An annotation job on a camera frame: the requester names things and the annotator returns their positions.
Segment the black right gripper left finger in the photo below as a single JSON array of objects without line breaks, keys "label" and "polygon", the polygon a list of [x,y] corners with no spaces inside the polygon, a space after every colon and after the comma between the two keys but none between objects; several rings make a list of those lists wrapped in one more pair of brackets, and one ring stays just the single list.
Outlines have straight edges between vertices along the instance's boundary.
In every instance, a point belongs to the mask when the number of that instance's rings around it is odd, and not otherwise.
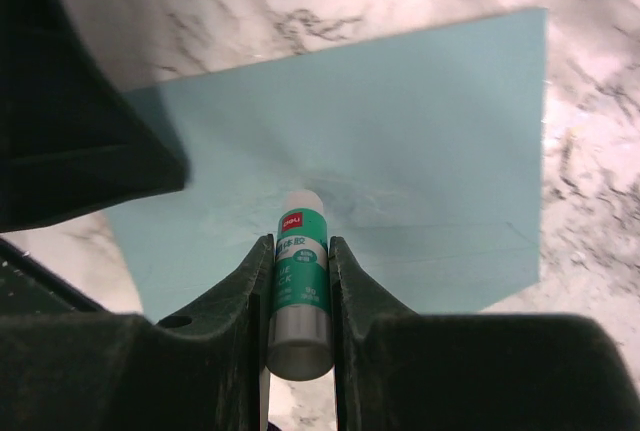
[{"label": "black right gripper left finger", "polygon": [[1,245],[5,430],[264,430],[273,239],[157,323]]}]

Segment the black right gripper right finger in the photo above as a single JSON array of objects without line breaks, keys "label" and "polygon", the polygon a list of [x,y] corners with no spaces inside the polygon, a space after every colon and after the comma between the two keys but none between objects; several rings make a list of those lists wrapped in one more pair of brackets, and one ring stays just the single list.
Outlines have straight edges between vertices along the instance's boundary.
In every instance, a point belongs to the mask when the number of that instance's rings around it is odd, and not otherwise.
[{"label": "black right gripper right finger", "polygon": [[421,315],[330,242],[341,430],[635,430],[613,340],[571,314]]}]

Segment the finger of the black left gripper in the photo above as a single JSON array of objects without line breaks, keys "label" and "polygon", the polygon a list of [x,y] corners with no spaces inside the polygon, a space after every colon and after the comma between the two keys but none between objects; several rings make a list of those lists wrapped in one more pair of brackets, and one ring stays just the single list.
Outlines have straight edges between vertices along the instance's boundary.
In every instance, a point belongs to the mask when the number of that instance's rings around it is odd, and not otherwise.
[{"label": "finger of the black left gripper", "polygon": [[182,190],[189,161],[159,94],[129,103],[62,0],[1,0],[1,228],[44,227]]}]

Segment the green white glue stick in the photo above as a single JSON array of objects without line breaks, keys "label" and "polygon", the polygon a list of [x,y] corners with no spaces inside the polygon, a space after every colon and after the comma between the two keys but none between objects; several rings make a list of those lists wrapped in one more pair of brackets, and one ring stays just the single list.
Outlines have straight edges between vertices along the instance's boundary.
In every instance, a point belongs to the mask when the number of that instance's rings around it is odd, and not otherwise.
[{"label": "green white glue stick", "polygon": [[290,193],[278,222],[266,363],[283,380],[304,382],[333,367],[328,232],[310,190]]}]

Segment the teal envelope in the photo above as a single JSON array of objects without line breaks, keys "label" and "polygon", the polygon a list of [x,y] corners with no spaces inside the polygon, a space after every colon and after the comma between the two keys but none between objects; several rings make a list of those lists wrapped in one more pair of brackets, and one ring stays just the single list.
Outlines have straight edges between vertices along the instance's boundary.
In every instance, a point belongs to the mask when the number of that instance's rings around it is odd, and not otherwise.
[{"label": "teal envelope", "polygon": [[475,312],[534,284],[546,27],[525,9],[128,92],[189,160],[183,191],[107,211],[144,313],[221,281],[299,189],[415,311]]}]

